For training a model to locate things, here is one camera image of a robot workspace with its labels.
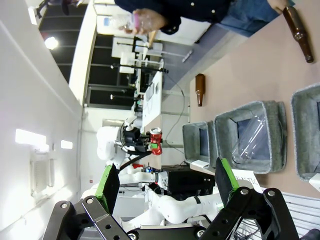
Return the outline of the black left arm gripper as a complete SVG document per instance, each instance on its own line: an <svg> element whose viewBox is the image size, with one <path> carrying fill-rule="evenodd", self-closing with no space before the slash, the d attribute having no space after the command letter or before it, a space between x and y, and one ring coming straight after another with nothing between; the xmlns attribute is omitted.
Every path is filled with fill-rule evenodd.
<svg viewBox="0 0 320 240"><path fill-rule="evenodd" d="M131 130L123 129L124 146L128 153L146 153L147 151L156 152L158 144L148 142L151 140L151 134L141 133L139 128L134 127Z"/></svg>

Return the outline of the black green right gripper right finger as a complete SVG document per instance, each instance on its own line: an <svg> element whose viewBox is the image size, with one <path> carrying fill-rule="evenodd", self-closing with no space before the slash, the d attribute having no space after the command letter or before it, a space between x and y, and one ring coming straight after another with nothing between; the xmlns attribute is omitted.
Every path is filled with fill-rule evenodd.
<svg viewBox="0 0 320 240"><path fill-rule="evenodd" d="M242 220L254 220L263 240L298 240L290 211L282 192L267 188L262 193L240 186L227 159L217 158L215 180L218 188L231 184L222 196L222 208L204 232L206 240L229 240Z"/></svg>

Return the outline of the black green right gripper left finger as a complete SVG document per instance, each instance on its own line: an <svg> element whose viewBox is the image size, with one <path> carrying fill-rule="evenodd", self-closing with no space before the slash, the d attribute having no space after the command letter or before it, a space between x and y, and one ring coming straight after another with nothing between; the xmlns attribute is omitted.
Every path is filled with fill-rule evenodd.
<svg viewBox="0 0 320 240"><path fill-rule="evenodd" d="M97 193L76 204L62 200L55 204L43 234L44 240L79 240L85 228L95 227L104 240L130 237L112 216L120 180L114 164L105 167Z"/></svg>

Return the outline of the person's right hand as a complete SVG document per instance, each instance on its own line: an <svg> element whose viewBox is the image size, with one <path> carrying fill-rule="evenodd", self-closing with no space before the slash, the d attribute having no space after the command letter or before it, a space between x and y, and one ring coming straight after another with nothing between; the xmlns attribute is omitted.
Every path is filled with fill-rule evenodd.
<svg viewBox="0 0 320 240"><path fill-rule="evenodd" d="M126 34L145 35L153 31L158 31L168 24L168 20L164 16L151 9L136 9L132 14L137 15L142 20L149 20L150 24L145 26L140 25L138 28L133 29L123 29Z"/></svg>

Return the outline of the person's left hand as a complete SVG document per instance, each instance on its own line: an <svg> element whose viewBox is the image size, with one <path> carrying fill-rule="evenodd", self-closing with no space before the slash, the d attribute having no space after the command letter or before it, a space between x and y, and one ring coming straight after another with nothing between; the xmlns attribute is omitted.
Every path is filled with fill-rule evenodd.
<svg viewBox="0 0 320 240"><path fill-rule="evenodd" d="M289 0L267 0L267 3L278 14L281 14L286 7L291 5Z"/></svg>

